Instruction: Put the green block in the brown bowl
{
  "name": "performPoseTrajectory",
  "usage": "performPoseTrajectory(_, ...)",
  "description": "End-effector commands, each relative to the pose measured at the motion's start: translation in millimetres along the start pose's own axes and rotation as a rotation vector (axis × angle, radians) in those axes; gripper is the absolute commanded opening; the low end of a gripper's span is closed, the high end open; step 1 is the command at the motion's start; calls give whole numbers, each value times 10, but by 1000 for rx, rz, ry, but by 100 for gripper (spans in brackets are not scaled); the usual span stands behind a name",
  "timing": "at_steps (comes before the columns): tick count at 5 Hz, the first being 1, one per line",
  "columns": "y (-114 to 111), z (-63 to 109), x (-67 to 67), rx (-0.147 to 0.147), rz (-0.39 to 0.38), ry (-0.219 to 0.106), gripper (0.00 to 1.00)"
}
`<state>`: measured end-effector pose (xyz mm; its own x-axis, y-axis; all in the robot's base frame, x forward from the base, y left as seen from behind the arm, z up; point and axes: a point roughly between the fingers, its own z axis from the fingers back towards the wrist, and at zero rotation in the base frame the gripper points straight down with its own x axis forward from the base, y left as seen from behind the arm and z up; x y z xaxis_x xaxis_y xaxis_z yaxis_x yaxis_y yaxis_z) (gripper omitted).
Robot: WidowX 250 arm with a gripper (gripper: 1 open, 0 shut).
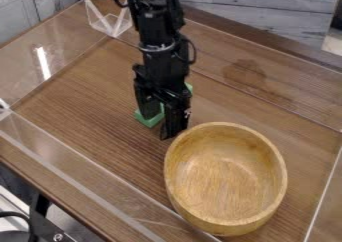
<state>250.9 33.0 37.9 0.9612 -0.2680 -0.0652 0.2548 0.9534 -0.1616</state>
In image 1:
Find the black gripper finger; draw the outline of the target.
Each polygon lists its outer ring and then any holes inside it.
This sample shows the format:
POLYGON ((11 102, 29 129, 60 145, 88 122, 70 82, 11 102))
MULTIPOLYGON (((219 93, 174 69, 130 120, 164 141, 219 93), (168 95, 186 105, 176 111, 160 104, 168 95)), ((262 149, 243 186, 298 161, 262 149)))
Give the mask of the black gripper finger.
POLYGON ((134 89, 140 114, 146 120, 150 120, 160 113, 159 100, 154 96, 154 91, 142 83, 136 82, 134 89))
POLYGON ((160 139, 175 137, 188 126, 191 96, 167 96, 162 99, 164 108, 164 123, 160 130, 160 139))

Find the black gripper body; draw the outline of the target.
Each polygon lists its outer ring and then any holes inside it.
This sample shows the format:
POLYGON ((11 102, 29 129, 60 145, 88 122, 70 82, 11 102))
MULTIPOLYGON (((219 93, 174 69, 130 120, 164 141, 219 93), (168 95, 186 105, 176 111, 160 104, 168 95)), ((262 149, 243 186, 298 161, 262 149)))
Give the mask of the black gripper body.
POLYGON ((135 64, 135 81, 148 82, 160 87, 172 87, 186 82, 192 59, 190 58, 191 40, 178 35, 167 44, 139 43, 143 63, 135 64))

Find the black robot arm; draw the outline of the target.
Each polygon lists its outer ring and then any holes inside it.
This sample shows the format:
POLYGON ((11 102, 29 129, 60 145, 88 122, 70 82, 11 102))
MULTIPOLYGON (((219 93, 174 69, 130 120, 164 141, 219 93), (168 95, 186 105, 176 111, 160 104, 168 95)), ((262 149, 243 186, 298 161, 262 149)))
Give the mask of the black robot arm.
POLYGON ((143 62, 132 66, 138 111, 146 120, 160 118, 160 138, 187 129, 192 93, 186 85, 196 49, 182 34, 186 25, 179 0, 114 0, 131 12, 139 33, 143 62))

